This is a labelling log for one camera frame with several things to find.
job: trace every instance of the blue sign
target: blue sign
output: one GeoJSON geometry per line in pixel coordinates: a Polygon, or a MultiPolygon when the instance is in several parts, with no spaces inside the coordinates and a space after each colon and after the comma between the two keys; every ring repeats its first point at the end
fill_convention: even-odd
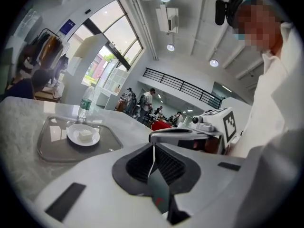
{"type": "Polygon", "coordinates": [[[67,33],[74,27],[75,23],[72,20],[68,20],[60,29],[60,32],[67,35],[67,33]]]}

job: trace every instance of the air conditioner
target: air conditioner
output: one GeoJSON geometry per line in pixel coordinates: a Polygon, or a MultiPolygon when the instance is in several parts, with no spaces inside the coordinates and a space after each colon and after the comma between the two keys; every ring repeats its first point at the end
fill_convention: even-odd
{"type": "Polygon", "coordinates": [[[160,30],[166,33],[178,33],[179,32],[179,9],[166,8],[165,5],[161,5],[156,9],[156,15],[160,30]]]}

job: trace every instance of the ceiling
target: ceiling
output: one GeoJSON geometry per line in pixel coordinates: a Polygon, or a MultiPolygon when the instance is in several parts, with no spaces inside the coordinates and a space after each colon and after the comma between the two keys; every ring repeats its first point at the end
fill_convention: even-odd
{"type": "Polygon", "coordinates": [[[175,54],[195,57],[207,64],[215,59],[221,70],[230,73],[252,96],[258,77],[263,73],[261,54],[255,47],[245,46],[244,41],[236,40],[226,22],[222,26],[215,24],[215,2],[216,0],[171,0],[167,3],[169,8],[179,8],[179,32],[174,36],[160,31],[155,12],[160,1],[142,3],[149,13],[149,26],[153,30],[153,42],[158,53],[167,51],[166,46],[173,43],[175,54]]]}
{"type": "MultiPolygon", "coordinates": [[[[148,89],[152,88],[150,85],[146,85],[146,84],[142,84],[142,88],[147,92],[148,89]]],[[[195,115],[201,115],[203,114],[203,110],[196,107],[196,106],[193,106],[173,95],[170,95],[160,89],[157,89],[155,88],[155,91],[156,91],[156,94],[153,95],[153,99],[157,100],[157,101],[160,101],[162,100],[163,103],[165,105],[168,105],[178,111],[181,111],[181,112],[184,112],[186,111],[186,113],[183,113],[184,115],[188,115],[190,117],[193,117],[195,115]]]]}

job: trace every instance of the balcony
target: balcony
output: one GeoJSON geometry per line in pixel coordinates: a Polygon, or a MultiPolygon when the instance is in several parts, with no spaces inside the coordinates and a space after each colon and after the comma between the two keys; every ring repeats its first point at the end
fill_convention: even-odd
{"type": "Polygon", "coordinates": [[[189,96],[192,96],[215,109],[219,109],[222,101],[221,99],[217,98],[216,96],[210,94],[209,92],[196,87],[186,81],[178,79],[176,77],[170,76],[168,74],[164,74],[162,72],[146,68],[146,71],[143,74],[143,77],[155,80],[161,84],[167,85],[174,89],[177,89],[189,96]]]}

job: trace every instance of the gray plastic tray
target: gray plastic tray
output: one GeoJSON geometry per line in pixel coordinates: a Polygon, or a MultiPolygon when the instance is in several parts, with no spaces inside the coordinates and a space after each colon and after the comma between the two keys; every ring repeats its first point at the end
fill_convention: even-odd
{"type": "Polygon", "coordinates": [[[89,157],[122,149],[123,145],[112,132],[102,124],[80,122],[62,116],[49,116],[38,138],[37,150],[40,157],[49,162],[79,162],[89,157]],[[86,124],[100,134],[97,144],[89,147],[79,146],[67,137],[67,128],[73,124],[86,124]]]}

